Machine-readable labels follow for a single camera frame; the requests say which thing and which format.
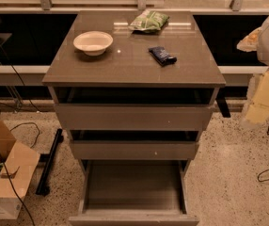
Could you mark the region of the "yellow taped gripper finger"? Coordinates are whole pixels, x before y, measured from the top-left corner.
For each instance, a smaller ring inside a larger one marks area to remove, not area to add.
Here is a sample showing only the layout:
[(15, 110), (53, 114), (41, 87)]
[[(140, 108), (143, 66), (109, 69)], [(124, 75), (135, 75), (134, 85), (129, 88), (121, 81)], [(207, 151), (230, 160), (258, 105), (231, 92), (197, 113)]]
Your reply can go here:
[(246, 96), (240, 124), (244, 129), (254, 129), (269, 118), (269, 69), (250, 79)]

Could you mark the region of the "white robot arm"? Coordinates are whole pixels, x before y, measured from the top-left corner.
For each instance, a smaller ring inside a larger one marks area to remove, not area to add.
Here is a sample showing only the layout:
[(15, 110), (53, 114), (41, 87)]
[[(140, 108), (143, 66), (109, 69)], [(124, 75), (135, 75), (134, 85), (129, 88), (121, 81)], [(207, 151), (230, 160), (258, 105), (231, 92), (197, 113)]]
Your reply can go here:
[(241, 124), (251, 129), (269, 118), (269, 16), (261, 27), (254, 29), (237, 44), (237, 49), (244, 52), (256, 51), (258, 61), (268, 67), (265, 73), (254, 74), (249, 81)]

